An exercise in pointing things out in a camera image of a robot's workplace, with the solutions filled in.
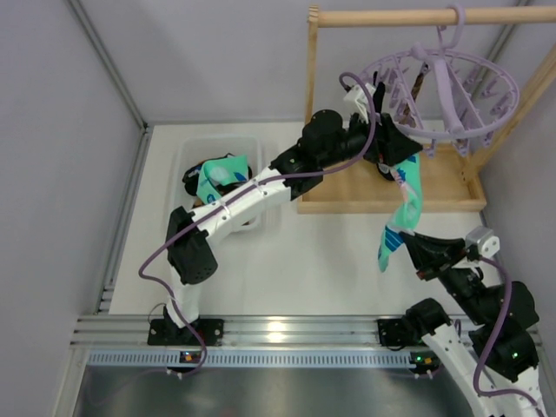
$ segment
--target plastic container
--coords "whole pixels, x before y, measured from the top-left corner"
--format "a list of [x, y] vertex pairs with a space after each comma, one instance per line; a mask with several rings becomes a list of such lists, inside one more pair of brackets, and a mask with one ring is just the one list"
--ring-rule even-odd
[[[187, 211], [193, 208], [196, 197], [189, 195], [183, 187], [183, 174], [197, 163], [225, 156], [247, 155], [248, 165], [253, 170], [253, 176], [262, 170], [262, 149], [258, 139], [252, 136], [240, 135], [212, 135], [200, 136], [186, 140], [176, 154], [174, 170], [170, 179], [169, 213], [183, 206]], [[249, 223], [244, 224], [240, 231], [256, 228], [261, 223], [258, 215]]]

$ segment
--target black wheel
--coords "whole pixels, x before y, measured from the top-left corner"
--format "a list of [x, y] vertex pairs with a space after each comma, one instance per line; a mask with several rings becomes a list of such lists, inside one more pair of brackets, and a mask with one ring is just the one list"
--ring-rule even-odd
[[383, 163], [377, 163], [376, 169], [379, 171], [379, 174], [382, 175], [382, 178], [385, 178], [389, 181], [394, 181], [394, 177], [390, 174], [390, 167]]

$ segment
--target wall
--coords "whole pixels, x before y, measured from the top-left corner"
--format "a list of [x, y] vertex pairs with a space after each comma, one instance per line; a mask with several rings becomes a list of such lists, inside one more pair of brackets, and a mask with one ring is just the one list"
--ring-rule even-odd
[[[553, 0], [541, 0], [548, 5]], [[556, 40], [556, 24], [517, 29], [500, 64], [523, 86]], [[556, 221], [556, 83], [537, 102], [486, 165], [481, 179], [488, 205], [488, 225], [501, 239], [501, 257], [514, 280], [533, 292], [540, 315], [539, 330], [556, 368], [556, 280], [553, 257]]]
[[[303, 117], [308, 6], [323, 10], [439, 8], [447, 0], [83, 0], [143, 115], [152, 121]], [[460, 0], [501, 6], [514, 0]], [[462, 50], [484, 55], [498, 33], [473, 26]], [[338, 75], [360, 71], [421, 40], [433, 28], [320, 30], [315, 108], [342, 109]], [[437, 108], [432, 92], [420, 103]]]
[[139, 131], [62, 0], [0, 4], [0, 415], [49, 415]]

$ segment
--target teal cloth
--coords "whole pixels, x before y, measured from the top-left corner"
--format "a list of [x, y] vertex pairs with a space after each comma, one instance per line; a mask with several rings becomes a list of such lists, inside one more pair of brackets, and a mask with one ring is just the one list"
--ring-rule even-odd
[[415, 154], [394, 167], [407, 191], [407, 202], [399, 206], [388, 220], [381, 237], [379, 247], [379, 269], [386, 271], [388, 257], [395, 252], [403, 240], [397, 233], [400, 230], [413, 230], [419, 223], [423, 210], [423, 191], [420, 184], [420, 157]]
[[216, 185], [229, 185], [235, 182], [245, 182], [248, 179], [247, 156], [230, 156], [222, 159], [206, 161], [201, 166], [197, 196], [205, 204], [214, 202], [222, 196], [216, 190]]

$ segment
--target wooden rod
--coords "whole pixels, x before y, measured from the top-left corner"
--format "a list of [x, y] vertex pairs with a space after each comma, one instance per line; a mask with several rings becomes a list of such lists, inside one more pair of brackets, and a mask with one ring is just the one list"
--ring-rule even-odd
[[[453, 9], [321, 11], [320, 28], [454, 25]], [[466, 9], [466, 24], [556, 23], [556, 6], [481, 7]]]
[[314, 73], [316, 72], [316, 41], [319, 33], [319, 6], [309, 7], [307, 42], [307, 89], [305, 91], [305, 124], [313, 115]]
[[477, 152], [469, 158], [463, 170], [461, 170], [461, 179], [464, 182], [470, 182], [474, 179], [490, 158], [493, 157], [494, 153], [512, 134], [518, 124], [520, 124], [529, 111], [531, 111], [534, 104], [548, 87], [550, 87], [554, 79], [556, 79], [556, 43], [553, 45], [550, 52], [548, 52], [544, 61], [536, 69], [535, 73], [529, 78], [529, 81], [527, 81], [525, 88], [521, 91], [518, 108], [515, 110], [509, 122], [494, 134], [492, 145], [488, 148], [477, 150]]

